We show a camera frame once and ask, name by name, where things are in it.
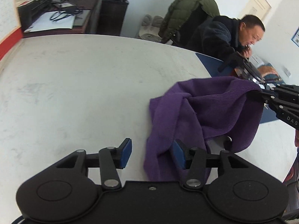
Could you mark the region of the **purple microfiber towel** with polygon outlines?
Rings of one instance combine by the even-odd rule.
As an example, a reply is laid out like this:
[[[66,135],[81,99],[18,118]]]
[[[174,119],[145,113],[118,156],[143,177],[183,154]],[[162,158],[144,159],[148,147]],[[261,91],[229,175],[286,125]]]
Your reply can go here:
[[[163,96],[150,100],[152,131],[147,139],[143,164],[150,181],[185,178],[186,171],[181,170],[173,159],[172,144],[177,139],[189,148],[208,150],[208,140],[229,136],[234,153],[247,149],[252,143],[259,124],[252,129],[253,123],[231,129],[229,123],[233,121],[224,113],[217,113],[211,108],[215,104],[199,95],[204,89],[199,83],[205,79],[180,81]]]

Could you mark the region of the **dark blue table mat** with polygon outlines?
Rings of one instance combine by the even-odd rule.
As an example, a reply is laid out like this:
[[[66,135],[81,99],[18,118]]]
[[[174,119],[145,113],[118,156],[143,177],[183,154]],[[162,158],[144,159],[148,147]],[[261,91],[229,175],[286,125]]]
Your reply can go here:
[[[252,100],[247,96],[249,91],[261,91],[260,86],[250,80],[242,80],[232,76],[213,76],[199,83],[204,87],[199,95],[207,99],[209,103],[214,103],[212,109],[217,113],[224,113],[232,120],[229,127],[235,130],[237,127],[244,128],[253,123],[250,129],[258,124],[264,123],[263,111],[264,103]]]

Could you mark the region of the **seated man in dark jacket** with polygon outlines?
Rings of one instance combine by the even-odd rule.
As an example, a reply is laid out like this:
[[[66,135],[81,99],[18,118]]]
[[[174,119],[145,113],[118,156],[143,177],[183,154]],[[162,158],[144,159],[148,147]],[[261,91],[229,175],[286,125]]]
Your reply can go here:
[[[245,15],[242,19],[216,16],[195,30],[186,48],[221,60],[218,72],[234,69],[252,56],[251,46],[261,41],[265,26],[259,17]]]

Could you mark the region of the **green padded jacket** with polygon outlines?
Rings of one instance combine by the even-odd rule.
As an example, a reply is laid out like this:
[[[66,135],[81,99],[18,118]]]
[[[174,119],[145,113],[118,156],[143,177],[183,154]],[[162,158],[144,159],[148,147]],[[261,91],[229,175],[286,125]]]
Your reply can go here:
[[[171,40],[175,45],[186,46],[200,24],[218,15],[215,0],[175,0],[160,26],[161,43]]]

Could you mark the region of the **grey slippers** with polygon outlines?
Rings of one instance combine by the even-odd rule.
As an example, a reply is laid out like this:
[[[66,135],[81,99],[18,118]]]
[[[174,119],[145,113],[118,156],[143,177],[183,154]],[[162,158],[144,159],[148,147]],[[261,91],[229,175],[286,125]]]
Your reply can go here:
[[[159,36],[159,31],[163,20],[164,18],[161,16],[152,17],[149,14],[145,15],[136,38],[160,43],[162,38]]]

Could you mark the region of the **dark cabinet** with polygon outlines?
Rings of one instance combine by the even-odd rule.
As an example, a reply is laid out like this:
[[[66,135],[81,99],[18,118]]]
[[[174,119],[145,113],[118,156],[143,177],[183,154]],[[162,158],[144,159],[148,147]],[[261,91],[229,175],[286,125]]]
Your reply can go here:
[[[120,36],[128,5],[128,1],[102,0],[96,33]]]

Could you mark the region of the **white paper sheet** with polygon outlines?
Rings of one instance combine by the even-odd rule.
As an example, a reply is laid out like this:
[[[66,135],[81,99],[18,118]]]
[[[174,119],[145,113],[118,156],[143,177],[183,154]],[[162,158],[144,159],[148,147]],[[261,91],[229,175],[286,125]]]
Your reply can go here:
[[[46,12],[33,22],[24,32],[38,32],[53,29],[72,29],[75,15],[61,12]]]

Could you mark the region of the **dark wooden desk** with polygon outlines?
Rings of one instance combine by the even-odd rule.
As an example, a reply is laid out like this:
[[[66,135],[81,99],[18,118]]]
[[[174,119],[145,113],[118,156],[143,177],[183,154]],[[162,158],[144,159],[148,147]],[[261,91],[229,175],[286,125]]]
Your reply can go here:
[[[49,5],[36,16],[25,38],[59,34],[95,34],[101,0],[66,0],[66,8]]]

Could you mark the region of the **red desk calendar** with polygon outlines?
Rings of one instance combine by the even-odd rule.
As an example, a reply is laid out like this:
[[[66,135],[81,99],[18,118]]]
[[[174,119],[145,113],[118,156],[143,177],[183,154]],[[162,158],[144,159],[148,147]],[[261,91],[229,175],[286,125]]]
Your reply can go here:
[[[23,37],[16,0],[1,0],[1,59]]]

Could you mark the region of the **black printer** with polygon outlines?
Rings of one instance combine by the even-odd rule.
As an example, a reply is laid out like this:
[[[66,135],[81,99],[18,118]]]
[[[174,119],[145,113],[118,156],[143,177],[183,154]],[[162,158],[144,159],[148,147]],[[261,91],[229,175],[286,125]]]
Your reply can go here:
[[[28,29],[50,4],[51,0],[16,0],[22,31]]]

